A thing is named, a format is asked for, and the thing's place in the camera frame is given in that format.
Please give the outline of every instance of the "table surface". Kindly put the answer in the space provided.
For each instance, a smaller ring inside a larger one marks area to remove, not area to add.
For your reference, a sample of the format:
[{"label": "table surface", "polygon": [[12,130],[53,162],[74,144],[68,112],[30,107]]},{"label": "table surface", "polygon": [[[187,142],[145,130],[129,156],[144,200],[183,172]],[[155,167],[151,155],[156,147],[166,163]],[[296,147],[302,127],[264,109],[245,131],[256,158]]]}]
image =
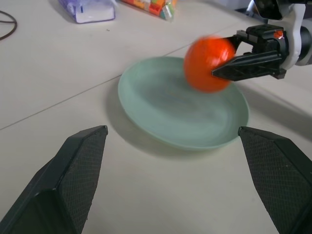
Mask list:
[{"label": "table surface", "polygon": [[[68,136],[108,125],[84,234],[277,233],[239,140],[208,152],[171,148],[134,126],[117,97],[127,66],[182,57],[199,36],[229,36],[254,20],[204,0],[181,0],[173,23],[125,5],[115,21],[84,25],[72,23],[54,0],[4,0],[1,10],[19,27],[0,42],[0,218]],[[292,139],[307,155],[311,69],[294,67],[283,81],[238,83],[251,107],[250,126]],[[285,94],[289,88],[293,94]]]}]

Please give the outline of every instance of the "orange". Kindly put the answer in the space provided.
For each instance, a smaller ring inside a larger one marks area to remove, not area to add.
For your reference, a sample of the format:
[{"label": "orange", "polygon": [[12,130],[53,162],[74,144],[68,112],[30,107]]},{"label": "orange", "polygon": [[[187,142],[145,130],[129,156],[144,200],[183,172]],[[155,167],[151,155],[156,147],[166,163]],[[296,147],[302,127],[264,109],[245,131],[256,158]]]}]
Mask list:
[{"label": "orange", "polygon": [[215,77],[212,70],[235,56],[235,48],[223,38],[204,37],[195,41],[184,59],[187,82],[195,89],[214,93],[225,89],[230,81]]}]

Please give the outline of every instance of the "colorful box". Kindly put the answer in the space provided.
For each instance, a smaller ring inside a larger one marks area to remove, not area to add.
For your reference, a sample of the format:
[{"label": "colorful box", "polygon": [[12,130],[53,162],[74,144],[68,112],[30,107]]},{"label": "colorful box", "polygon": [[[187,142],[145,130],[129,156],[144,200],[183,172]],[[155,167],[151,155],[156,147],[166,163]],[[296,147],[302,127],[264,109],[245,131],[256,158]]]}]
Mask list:
[{"label": "colorful box", "polygon": [[172,20],[177,0],[121,0],[127,4],[141,8],[153,15]]}]

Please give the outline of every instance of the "black cable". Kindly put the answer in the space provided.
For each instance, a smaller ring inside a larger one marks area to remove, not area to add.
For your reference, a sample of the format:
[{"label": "black cable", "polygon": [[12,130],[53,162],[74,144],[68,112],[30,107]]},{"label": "black cable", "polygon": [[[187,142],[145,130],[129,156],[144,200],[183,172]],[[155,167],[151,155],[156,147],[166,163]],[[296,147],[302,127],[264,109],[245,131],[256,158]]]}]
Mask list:
[{"label": "black cable", "polygon": [[0,37],[0,40],[3,40],[5,38],[11,36],[15,32],[15,30],[18,27],[18,22],[16,21],[16,19],[13,16],[11,16],[10,14],[8,14],[8,13],[6,13],[4,11],[0,11],[0,14],[3,14],[5,16],[9,17],[12,20],[12,21],[0,20],[0,23],[13,23],[14,24],[14,28],[8,34]]}]

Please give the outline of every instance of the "motion blur orange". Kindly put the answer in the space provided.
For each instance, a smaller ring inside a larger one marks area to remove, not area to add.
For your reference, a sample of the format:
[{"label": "motion blur orange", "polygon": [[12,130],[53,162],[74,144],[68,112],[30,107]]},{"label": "motion blur orange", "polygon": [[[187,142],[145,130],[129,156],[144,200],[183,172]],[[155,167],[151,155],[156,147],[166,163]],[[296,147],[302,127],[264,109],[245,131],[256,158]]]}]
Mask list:
[{"label": "motion blur orange", "polygon": [[232,44],[223,38],[204,37],[195,41],[184,59],[187,82],[195,89],[214,93],[225,89],[230,81],[215,77],[212,70],[235,56]]}]

